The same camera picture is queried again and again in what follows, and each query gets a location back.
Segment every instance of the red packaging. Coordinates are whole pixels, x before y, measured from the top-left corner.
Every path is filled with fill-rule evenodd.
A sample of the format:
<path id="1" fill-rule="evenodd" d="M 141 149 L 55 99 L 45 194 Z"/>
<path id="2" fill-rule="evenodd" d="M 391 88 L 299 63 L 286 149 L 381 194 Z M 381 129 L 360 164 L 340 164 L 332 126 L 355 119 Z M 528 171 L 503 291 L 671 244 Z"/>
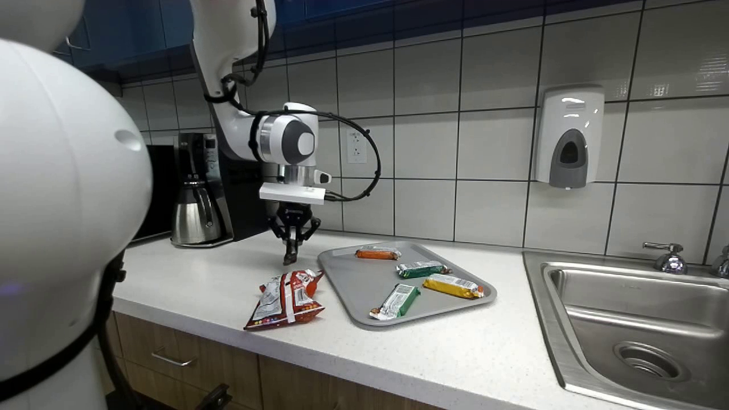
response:
<path id="1" fill-rule="evenodd" d="M 297 270 L 260 288 L 246 330 L 313 321 L 324 309 L 314 302 L 321 274 Z"/>

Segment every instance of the sink drain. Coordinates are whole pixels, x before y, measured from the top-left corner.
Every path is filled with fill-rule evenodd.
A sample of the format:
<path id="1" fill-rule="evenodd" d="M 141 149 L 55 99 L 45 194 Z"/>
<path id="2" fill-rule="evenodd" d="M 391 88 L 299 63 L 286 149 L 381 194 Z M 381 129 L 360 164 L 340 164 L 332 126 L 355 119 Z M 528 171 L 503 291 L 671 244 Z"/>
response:
<path id="1" fill-rule="evenodd" d="M 665 351 L 640 345 L 640 343 L 624 343 L 616 347 L 618 359 L 628 364 L 634 372 L 658 380 L 683 380 L 687 369 Z"/>

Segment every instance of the stainless steel carafe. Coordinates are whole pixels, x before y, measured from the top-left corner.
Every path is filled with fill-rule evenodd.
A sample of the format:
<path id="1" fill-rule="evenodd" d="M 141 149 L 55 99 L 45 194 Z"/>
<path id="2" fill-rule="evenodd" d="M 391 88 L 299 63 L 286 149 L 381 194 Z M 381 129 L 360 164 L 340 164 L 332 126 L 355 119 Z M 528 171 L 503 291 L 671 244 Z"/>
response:
<path id="1" fill-rule="evenodd" d="M 221 240 L 224 229 L 219 212 L 202 181 L 185 181 L 177 197 L 173 244 L 198 246 Z"/>

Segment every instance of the white countertop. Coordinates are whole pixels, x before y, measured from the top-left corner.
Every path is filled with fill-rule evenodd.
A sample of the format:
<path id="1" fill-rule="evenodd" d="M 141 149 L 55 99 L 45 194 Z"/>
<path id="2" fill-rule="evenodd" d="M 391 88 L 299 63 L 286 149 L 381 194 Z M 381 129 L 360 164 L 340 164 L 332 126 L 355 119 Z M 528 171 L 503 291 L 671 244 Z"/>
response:
<path id="1" fill-rule="evenodd" d="M 371 242 L 378 240 L 314 236 L 295 268 L 317 270 L 321 250 Z M 317 302 L 327 310 L 317 321 L 245 332 L 258 288 L 286 271 L 283 244 L 265 233 L 207 250 L 180 250 L 168 240 L 130 248 L 114 310 L 440 409 L 620 409 L 558 385 L 520 253 L 459 244 L 427 248 L 493 283 L 496 302 L 365 330 L 321 280 Z"/>

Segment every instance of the sink faucet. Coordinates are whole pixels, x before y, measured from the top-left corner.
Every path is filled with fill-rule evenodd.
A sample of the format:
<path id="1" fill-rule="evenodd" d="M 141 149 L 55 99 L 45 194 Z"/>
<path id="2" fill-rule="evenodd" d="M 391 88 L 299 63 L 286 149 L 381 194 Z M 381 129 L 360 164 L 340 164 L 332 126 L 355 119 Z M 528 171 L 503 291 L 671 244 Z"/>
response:
<path id="1" fill-rule="evenodd" d="M 721 279 L 729 279 L 729 246 L 724 246 L 723 255 L 710 264 L 714 274 Z"/>
<path id="2" fill-rule="evenodd" d="M 683 250 L 682 244 L 642 242 L 642 248 L 665 250 L 665 255 L 660 255 L 660 258 L 656 260 L 656 264 L 653 264 L 658 271 L 689 274 L 689 264 L 687 264 L 687 260 L 679 255 L 679 253 Z"/>

